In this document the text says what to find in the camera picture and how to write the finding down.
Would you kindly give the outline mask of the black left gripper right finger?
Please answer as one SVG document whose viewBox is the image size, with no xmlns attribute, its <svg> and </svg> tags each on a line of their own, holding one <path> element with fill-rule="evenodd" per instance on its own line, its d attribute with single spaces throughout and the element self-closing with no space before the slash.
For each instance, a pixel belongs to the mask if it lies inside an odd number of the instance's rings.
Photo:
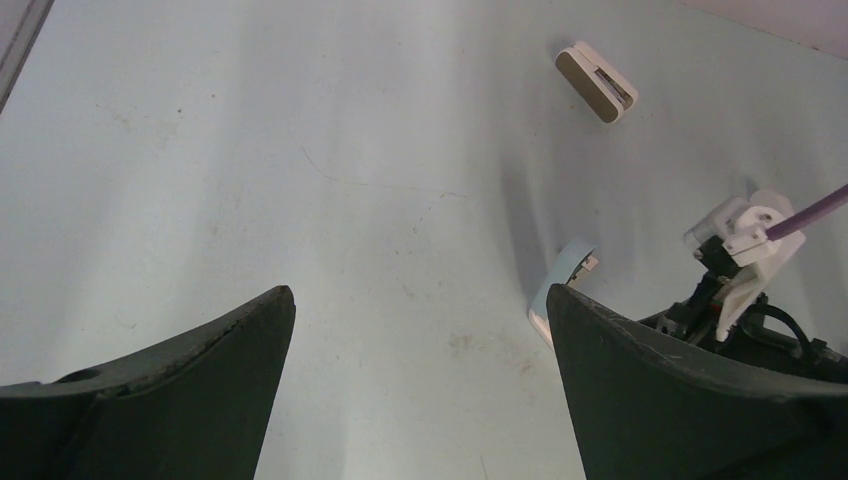
<svg viewBox="0 0 848 480">
<path fill-rule="evenodd" d="M 589 479 L 843 479 L 847 382 L 741 363 L 564 285 L 547 310 Z"/>
</svg>

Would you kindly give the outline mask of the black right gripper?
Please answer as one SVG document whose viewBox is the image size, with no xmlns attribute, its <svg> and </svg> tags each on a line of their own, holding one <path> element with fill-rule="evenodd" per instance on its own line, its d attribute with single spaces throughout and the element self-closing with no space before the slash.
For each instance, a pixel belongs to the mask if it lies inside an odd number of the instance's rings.
<svg viewBox="0 0 848 480">
<path fill-rule="evenodd" d="M 742 268 L 727 254 L 697 254 L 707 269 L 692 295 L 640 321 L 667 336 L 748 365 L 814 380 L 845 384 L 847 358 L 820 339 L 809 338 L 798 322 L 758 294 L 730 329 L 715 338 L 724 300 L 721 295 L 740 277 Z"/>
</svg>

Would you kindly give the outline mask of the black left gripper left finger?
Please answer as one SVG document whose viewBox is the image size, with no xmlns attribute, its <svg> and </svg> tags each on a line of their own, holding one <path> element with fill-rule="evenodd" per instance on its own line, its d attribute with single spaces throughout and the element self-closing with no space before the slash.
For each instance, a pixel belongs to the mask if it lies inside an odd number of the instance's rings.
<svg viewBox="0 0 848 480">
<path fill-rule="evenodd" d="M 276 286 L 51 383 L 1 390 L 5 479 L 250 479 L 295 325 Z"/>
</svg>

